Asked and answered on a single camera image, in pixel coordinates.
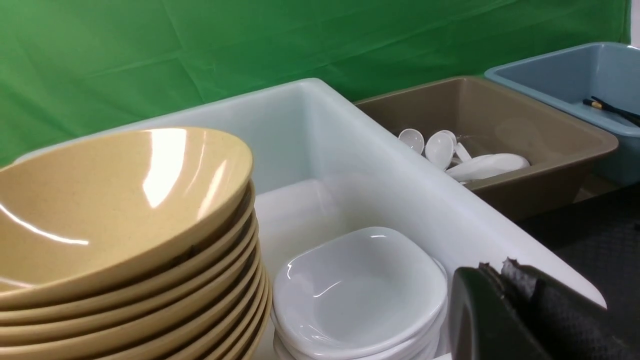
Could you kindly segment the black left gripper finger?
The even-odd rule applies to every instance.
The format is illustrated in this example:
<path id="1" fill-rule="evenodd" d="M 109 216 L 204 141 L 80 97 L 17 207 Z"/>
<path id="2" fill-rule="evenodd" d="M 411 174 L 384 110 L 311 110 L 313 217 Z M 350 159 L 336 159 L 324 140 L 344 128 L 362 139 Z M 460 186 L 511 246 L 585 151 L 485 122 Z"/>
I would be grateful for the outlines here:
<path id="1" fill-rule="evenodd" d="M 534 266 L 459 267 L 451 283 L 453 360 L 637 360 L 607 310 Z"/>

